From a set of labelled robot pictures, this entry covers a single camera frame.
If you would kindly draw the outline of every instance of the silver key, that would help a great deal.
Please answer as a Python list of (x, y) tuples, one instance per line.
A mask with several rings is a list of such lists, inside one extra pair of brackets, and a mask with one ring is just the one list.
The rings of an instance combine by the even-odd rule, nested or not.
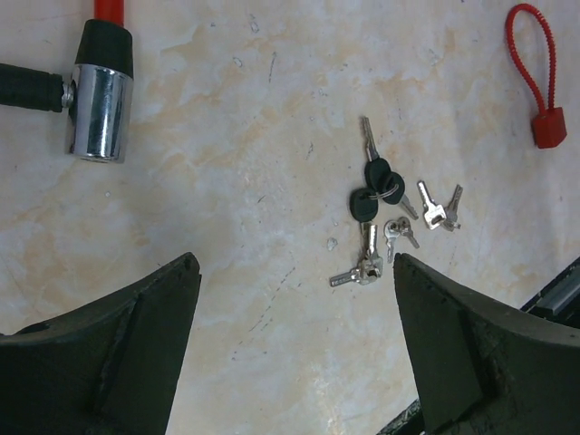
[(345, 274), (340, 274), (330, 278), (330, 287), (337, 287), (339, 285), (344, 285), (348, 283), (360, 283), (361, 282), (361, 269), (355, 267), (351, 269), (350, 272)]
[(445, 208), (441, 204), (435, 204), (435, 201), (433, 201), (427, 190), (427, 186), (425, 186), (425, 181), (419, 181), (417, 187), (419, 188), (420, 197), (423, 200), (423, 208), (425, 210), (423, 217), (425, 218), (427, 227), (429, 229), (435, 229), (447, 219)]
[(458, 224), (457, 210), (459, 208), (459, 201), (461, 200), (461, 195), (463, 194), (463, 187), (459, 184), (455, 188), (453, 193), (453, 198), (448, 206), (445, 207), (445, 213), (447, 214), (447, 219), (443, 222), (443, 227), (448, 231), (453, 232), (455, 229), (461, 229), (461, 224)]
[(417, 214), (417, 210), (415, 210), (415, 207), (411, 205), (411, 202), (409, 201), (409, 198), (407, 198), (407, 195), (403, 195), (401, 198), (401, 202), (399, 203), (399, 205), (401, 207), (403, 207), (403, 209), (409, 214), (409, 216), (411, 216), (414, 220), (418, 220), (419, 219), (419, 215)]
[(366, 116), (361, 117), (362, 131), (364, 132), (364, 137), (366, 138), (366, 152), (369, 155), (369, 160), (377, 160), (379, 156), (379, 151), (377, 151), (377, 146), (374, 143), (374, 137), (371, 131), (371, 122)]
[(407, 237), (415, 249), (419, 249), (420, 245), (415, 236), (413, 235), (411, 221), (407, 217), (400, 217), (398, 222), (399, 228), (401, 229), (401, 235)]
[(384, 236), (387, 237), (387, 263), (392, 263), (395, 258), (395, 242), (401, 235), (399, 222), (390, 220), (384, 226)]
[(377, 250), (379, 239), (378, 227), (371, 223), (362, 224), (362, 235), (364, 237), (365, 249), (364, 257), (359, 264), (361, 270), (360, 285), (373, 283), (382, 276), (382, 258)]

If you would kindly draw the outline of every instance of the key ring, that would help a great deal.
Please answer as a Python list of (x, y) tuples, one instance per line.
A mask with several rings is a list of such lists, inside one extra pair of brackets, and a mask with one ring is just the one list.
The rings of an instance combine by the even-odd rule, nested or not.
[(394, 195), (397, 190), (399, 190), (399, 185), (398, 184), (395, 184), (394, 187), (391, 190), (387, 190), (386, 192), (383, 192), (383, 193), (378, 193), (377, 192), (376, 195), (372, 195), (369, 198), (370, 199), (376, 199), (376, 200), (379, 200), (379, 198), (380, 199), (385, 199), (385, 198), (390, 197), (391, 195)]

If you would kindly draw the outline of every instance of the black-headed key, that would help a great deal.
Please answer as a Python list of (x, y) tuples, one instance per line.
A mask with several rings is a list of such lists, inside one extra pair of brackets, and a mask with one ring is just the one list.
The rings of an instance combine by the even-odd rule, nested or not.
[(391, 204), (392, 206), (396, 206), (397, 204), (401, 205), (401, 207), (403, 207), (403, 209), (414, 220), (419, 219), (417, 211), (411, 205), (407, 195), (405, 195), (405, 180), (402, 179), (401, 175), (399, 175), (397, 172), (391, 172), (389, 175), (384, 177), (379, 184), (378, 191), (384, 193), (395, 189), (395, 187), (397, 187), (396, 190), (394, 190), (390, 196), (384, 197), (382, 200), (387, 204)]
[(387, 160), (379, 156), (379, 151), (377, 151), (374, 137), (372, 136), (371, 123), (366, 116), (361, 117), (361, 127), (366, 139), (366, 152), (369, 156), (369, 161), (364, 167), (364, 179), (369, 188), (381, 193), (378, 189), (379, 184), (384, 177), (391, 173), (391, 165), (389, 165)]
[(349, 209), (353, 218), (361, 222), (371, 222), (379, 213), (379, 200), (371, 188), (358, 188), (351, 193)]

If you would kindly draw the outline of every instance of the red plastic tag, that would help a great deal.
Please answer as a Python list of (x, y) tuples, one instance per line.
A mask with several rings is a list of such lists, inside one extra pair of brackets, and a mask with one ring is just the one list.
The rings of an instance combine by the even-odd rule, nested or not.
[(541, 150), (557, 147), (566, 138), (566, 122), (561, 107), (539, 114), (532, 120), (534, 140)]

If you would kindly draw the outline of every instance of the red zip tie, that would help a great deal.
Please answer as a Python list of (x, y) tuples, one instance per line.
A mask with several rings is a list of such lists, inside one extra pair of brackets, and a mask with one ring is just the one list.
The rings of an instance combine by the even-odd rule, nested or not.
[[(517, 54), (516, 42), (514, 41), (514, 20), (519, 11), (526, 11), (532, 14), (544, 29), (547, 39), (547, 47), (550, 55), (550, 79), (548, 88), (548, 106), (544, 103), (542, 93), (537, 87), (536, 82), (524, 66), (524, 63)], [(514, 6), (506, 19), (506, 38), (507, 48), (511, 55), (517, 70), (522, 74), (529, 88), (534, 93), (536, 98), (537, 108), (539, 114), (532, 120), (532, 131), (534, 132), (534, 140), (540, 149), (555, 148), (566, 137), (566, 122), (564, 120), (564, 111), (561, 107), (554, 107), (554, 99), (556, 93), (556, 45), (554, 44), (554, 36), (550, 30), (547, 20), (534, 6), (523, 3)]]

